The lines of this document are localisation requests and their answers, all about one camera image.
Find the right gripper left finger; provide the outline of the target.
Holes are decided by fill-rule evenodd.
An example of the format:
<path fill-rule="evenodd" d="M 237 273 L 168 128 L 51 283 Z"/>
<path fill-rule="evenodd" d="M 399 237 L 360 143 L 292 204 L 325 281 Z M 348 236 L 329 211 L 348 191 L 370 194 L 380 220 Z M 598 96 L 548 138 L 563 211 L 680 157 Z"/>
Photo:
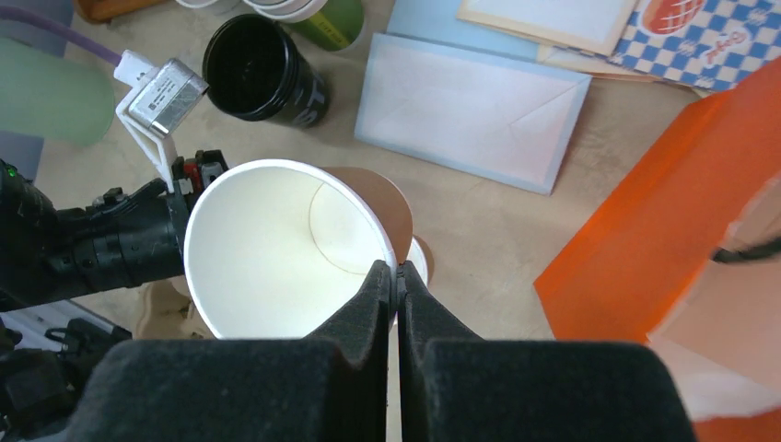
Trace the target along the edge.
<path fill-rule="evenodd" d="M 382 441 L 391 269 L 304 338 L 135 340 L 93 372 L 69 441 Z"/>

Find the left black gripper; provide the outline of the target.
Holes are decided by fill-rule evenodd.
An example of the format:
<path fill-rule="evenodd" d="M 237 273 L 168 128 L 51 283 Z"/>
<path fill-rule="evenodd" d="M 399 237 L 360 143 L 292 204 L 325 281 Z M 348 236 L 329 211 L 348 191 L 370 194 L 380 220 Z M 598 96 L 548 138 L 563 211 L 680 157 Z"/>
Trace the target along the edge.
<path fill-rule="evenodd" d="M 228 169 L 219 150 L 177 157 L 174 182 L 131 194 L 112 188 L 85 208 L 56 209 L 12 165 L 1 164 L 1 303 L 39 306 L 184 274 L 187 222 Z"/>

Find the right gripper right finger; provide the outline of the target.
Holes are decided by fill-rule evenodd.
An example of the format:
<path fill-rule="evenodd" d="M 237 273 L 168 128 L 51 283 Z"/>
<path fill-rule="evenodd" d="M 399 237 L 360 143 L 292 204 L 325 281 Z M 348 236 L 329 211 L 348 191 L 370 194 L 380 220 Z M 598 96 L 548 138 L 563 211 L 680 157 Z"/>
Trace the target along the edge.
<path fill-rule="evenodd" d="M 397 272 L 406 441 L 693 441 L 672 378 L 645 346 L 485 340 Z"/>

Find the orange paper bag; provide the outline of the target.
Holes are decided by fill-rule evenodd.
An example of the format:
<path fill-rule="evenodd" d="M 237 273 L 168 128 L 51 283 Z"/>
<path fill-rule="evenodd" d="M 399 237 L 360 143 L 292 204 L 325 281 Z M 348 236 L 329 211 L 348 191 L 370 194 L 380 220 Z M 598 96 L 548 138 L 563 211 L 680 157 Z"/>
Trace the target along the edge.
<path fill-rule="evenodd" d="M 776 441 L 779 412 L 692 424 L 648 333 L 780 169 L 780 63 L 687 106 L 535 281 L 553 334 L 544 370 L 560 440 Z"/>

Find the brown paper cup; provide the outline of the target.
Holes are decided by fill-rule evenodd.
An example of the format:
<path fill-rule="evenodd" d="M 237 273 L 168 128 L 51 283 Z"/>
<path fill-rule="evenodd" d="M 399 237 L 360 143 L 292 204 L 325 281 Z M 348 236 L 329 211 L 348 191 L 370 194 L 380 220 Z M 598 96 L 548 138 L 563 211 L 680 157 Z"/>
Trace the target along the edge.
<path fill-rule="evenodd" d="M 430 249 L 419 236 L 413 236 L 411 247 L 407 256 L 407 261 L 414 264 L 424 283 L 429 285 L 435 270 L 435 266 L 432 260 Z M 192 298 L 187 286 L 186 278 L 184 276 L 175 276 L 170 278 L 169 281 L 172 284 L 173 289 L 178 294 L 184 296 L 187 299 Z"/>
<path fill-rule="evenodd" d="M 377 172 L 255 160 L 198 198 L 187 286 L 216 338 L 301 338 L 358 292 L 374 262 L 404 262 L 413 233 L 405 196 Z"/>

